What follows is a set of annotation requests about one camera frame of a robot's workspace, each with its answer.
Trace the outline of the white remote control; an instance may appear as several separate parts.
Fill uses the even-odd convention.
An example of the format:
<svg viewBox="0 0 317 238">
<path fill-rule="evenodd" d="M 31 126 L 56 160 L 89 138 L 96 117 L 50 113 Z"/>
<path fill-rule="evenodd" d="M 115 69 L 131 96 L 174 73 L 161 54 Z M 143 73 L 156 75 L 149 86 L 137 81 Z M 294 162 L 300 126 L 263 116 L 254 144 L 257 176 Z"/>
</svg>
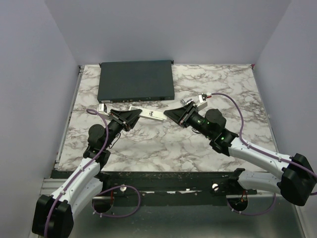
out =
<svg viewBox="0 0 317 238">
<path fill-rule="evenodd" d="M 151 120 L 156 120 L 156 121 L 164 121 L 167 120 L 167 116 L 163 112 L 155 111 L 155 110 L 150 110 L 150 109 L 145 109 L 145 108 L 140 108 L 140 107 L 135 107 L 135 106 L 130 106 L 129 110 L 138 110 L 140 109 L 142 112 L 139 114 L 140 118 L 144 119 L 151 119 Z"/>
</svg>

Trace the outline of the white battery cover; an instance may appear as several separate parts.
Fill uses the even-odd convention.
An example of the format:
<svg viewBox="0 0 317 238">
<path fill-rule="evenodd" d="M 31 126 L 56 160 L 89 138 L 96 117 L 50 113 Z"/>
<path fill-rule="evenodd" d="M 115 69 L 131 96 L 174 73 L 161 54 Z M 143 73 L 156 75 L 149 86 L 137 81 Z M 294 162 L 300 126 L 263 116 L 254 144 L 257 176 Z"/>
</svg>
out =
<svg viewBox="0 0 317 238">
<path fill-rule="evenodd" d="M 157 112 L 157 111 L 149 111 L 147 113 L 148 118 L 153 119 L 153 120 L 164 120 L 165 116 L 163 113 L 161 112 Z"/>
</svg>

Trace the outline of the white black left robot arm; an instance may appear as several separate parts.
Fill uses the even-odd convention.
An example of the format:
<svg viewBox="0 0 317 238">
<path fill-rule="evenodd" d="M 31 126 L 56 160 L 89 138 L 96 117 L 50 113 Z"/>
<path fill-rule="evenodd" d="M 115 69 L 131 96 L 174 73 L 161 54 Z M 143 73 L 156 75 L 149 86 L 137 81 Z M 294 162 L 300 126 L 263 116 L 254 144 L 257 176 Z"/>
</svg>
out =
<svg viewBox="0 0 317 238">
<path fill-rule="evenodd" d="M 95 195 L 109 192 L 108 181 L 98 174 L 111 155 L 109 147 L 122 130 L 130 131 L 141 114 L 141 109 L 131 111 L 111 110 L 108 115 L 87 109 L 98 115 L 104 125 L 95 124 L 89 129 L 88 147 L 79 166 L 70 177 L 50 195 L 41 195 L 36 203 L 32 233 L 45 238 L 69 237 L 75 217 Z"/>
</svg>

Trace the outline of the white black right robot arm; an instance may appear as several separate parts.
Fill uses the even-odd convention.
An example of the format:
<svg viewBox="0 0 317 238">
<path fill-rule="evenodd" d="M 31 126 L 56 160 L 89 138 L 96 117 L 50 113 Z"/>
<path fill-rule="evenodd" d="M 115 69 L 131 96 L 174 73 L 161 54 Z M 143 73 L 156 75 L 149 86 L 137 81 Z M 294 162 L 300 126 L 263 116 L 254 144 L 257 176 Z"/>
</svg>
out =
<svg viewBox="0 0 317 238">
<path fill-rule="evenodd" d="M 164 111 L 180 127 L 191 126 L 210 140 L 212 149 L 220 154 L 252 163 L 270 173 L 265 177 L 243 171 L 239 177 L 228 181 L 228 189 L 239 194 L 245 189 L 260 189 L 282 195 L 288 202 L 304 206 L 317 183 L 308 159 L 275 153 L 255 144 L 244 142 L 238 134 L 226 129 L 226 119 L 218 109 L 210 109 L 205 116 L 199 114 L 195 103 Z"/>
</svg>

